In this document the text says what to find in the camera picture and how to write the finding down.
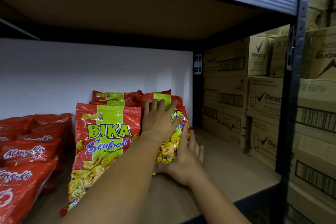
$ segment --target underside of shelf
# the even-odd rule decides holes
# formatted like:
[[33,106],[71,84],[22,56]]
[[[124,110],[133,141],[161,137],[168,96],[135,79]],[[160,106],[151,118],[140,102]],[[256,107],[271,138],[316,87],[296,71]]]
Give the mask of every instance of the underside of shelf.
[[[241,212],[247,213],[271,200],[280,180],[271,167],[243,154],[203,129],[194,128],[194,131],[197,142],[204,146],[204,163],[209,175]],[[68,163],[66,173],[59,178],[61,182],[58,190],[39,198],[23,221],[24,224],[59,221],[58,212],[67,205],[71,164]],[[152,178],[140,223],[183,223],[200,214],[190,190],[166,175],[157,174]]]
[[[83,35],[106,32],[112,34],[106,35],[107,39],[131,38],[131,43],[136,42],[132,36],[142,36],[138,42],[161,41],[166,45],[179,45],[170,42],[184,40],[183,48],[190,49],[188,46],[196,46],[194,41],[200,40],[203,42],[199,46],[212,46],[216,34],[249,36],[288,24],[296,14],[298,0],[2,1],[9,8],[1,9],[0,4],[0,18],[15,22],[42,40],[83,43]],[[11,10],[19,15],[13,16]],[[68,29],[80,31],[64,34]],[[92,43],[118,42],[94,39]]]

